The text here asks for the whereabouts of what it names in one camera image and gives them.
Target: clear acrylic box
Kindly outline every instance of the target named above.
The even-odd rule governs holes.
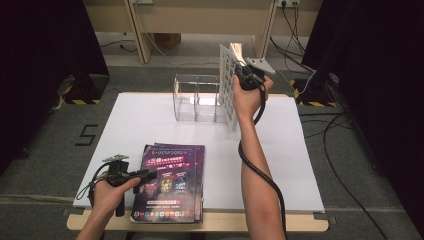
[[[173,99],[177,121],[226,123],[218,98],[219,76],[175,76]]]

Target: white desk panel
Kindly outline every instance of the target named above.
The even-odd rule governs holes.
[[[270,95],[257,130],[286,211],[324,212],[294,99]],[[231,132],[225,123],[176,121],[171,93],[121,93],[79,191],[103,159],[118,153],[129,156],[128,171],[135,171],[140,168],[145,144],[202,144],[206,146],[203,207],[242,210],[239,141],[239,130]],[[133,205],[132,191],[125,200],[126,207]],[[90,207],[86,195],[73,205]]]

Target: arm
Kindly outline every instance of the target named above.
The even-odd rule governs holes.
[[[265,79],[266,90],[269,90],[273,82],[268,77]],[[260,107],[259,90],[242,90],[235,76],[233,103],[239,120],[244,154],[253,165],[272,178],[253,122],[253,116]],[[241,169],[241,183],[247,228],[251,239],[285,239],[275,190],[244,163]]]
[[[121,202],[122,196],[126,191],[137,186],[139,182],[140,178],[133,178],[119,187],[112,187],[106,180],[97,182],[94,188],[93,210],[76,239],[100,239],[115,209]]]

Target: book held in hand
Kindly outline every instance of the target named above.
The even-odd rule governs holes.
[[[140,187],[131,221],[201,222],[204,153],[203,145],[146,145],[141,169],[156,171],[157,179]]]

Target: black tape mark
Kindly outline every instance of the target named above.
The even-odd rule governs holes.
[[[94,138],[96,137],[96,135],[91,135],[91,134],[85,134],[85,130],[87,130],[87,128],[89,127],[98,127],[99,125],[97,124],[85,124],[84,128],[82,129],[82,132],[80,134],[80,137],[88,137],[90,138],[90,142],[89,143],[76,143],[75,146],[81,147],[81,146],[91,146],[91,144],[93,144]]]

